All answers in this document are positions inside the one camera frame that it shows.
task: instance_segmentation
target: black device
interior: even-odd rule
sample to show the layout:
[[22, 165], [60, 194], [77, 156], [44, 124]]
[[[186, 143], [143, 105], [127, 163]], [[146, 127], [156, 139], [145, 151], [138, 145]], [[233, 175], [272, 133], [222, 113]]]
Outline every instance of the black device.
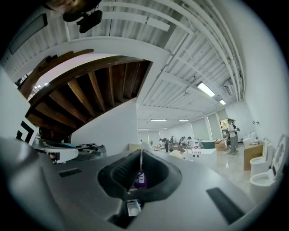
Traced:
[[101, 19], [103, 17], [103, 12], [101, 10], [96, 10], [92, 12], [90, 15], [84, 14], [83, 19], [77, 22], [77, 25], [79, 25], [79, 32], [80, 33], [86, 33], [88, 30], [90, 30], [92, 27], [95, 27], [101, 22]]

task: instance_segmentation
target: white tile floor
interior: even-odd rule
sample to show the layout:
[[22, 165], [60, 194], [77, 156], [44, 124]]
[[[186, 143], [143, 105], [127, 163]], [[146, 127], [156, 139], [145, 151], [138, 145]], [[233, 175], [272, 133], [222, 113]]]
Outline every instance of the white tile floor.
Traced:
[[230, 150], [217, 152], [217, 164], [214, 171], [231, 181], [238, 188], [249, 195], [249, 180], [251, 171], [243, 170], [244, 145], [239, 143], [237, 150], [239, 152], [235, 155], [228, 154]]

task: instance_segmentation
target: ceiling light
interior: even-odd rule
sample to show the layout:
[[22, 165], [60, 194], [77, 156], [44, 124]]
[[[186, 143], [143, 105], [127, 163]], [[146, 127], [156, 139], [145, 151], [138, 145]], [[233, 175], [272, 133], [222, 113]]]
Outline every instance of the ceiling light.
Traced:
[[226, 104], [226, 102], [224, 100], [222, 100], [222, 99], [220, 100], [220, 103], [223, 104], [223, 105]]
[[167, 120], [150, 120], [150, 121], [167, 121]]
[[197, 85], [197, 88], [199, 88], [200, 90], [202, 90], [204, 93], [208, 94], [211, 97], [215, 95], [215, 93], [213, 93], [212, 90], [209, 89], [203, 82], [200, 82]]

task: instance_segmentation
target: white ceiling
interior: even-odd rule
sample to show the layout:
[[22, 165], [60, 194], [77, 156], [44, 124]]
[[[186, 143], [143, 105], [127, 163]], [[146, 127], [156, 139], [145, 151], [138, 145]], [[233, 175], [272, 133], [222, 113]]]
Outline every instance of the white ceiling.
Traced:
[[[219, 100], [223, 99], [229, 104], [235, 101], [236, 97], [227, 95], [222, 87], [230, 75], [211, 41], [197, 25], [176, 12], [177, 8], [171, 5], [172, 2], [178, 3], [178, 7], [194, 15], [223, 48], [217, 35], [198, 12], [192, 8], [189, 10], [188, 6], [184, 5], [186, 0], [103, 0], [99, 6], [103, 11], [102, 22], [85, 34], [78, 32], [76, 22], [65, 23], [61, 15], [47, 11], [48, 26], [29, 38], [14, 55], [7, 51], [1, 64], [16, 81], [21, 77], [20, 74], [30, 71], [28, 64], [32, 60], [38, 60], [35, 57], [62, 44], [75, 44], [75, 49], [78, 50], [77, 44], [80, 42], [88, 43], [107, 36], [142, 41], [168, 51], [170, 56], [163, 61], [166, 65], [161, 68], [161, 72], [154, 74], [155, 81], [146, 85], [149, 89], [138, 110], [138, 127], [169, 128], [179, 124], [179, 119], [200, 118], [221, 109], [223, 106], [218, 103]], [[214, 21], [234, 51], [232, 41], [223, 26], [220, 26], [219, 19], [207, 7], [206, 1], [195, 2], [202, 4], [202, 9]], [[239, 70], [240, 63], [236, 61], [236, 65]], [[213, 98], [196, 89], [196, 84], [200, 81], [215, 93]], [[167, 121], [150, 122], [150, 119]]]

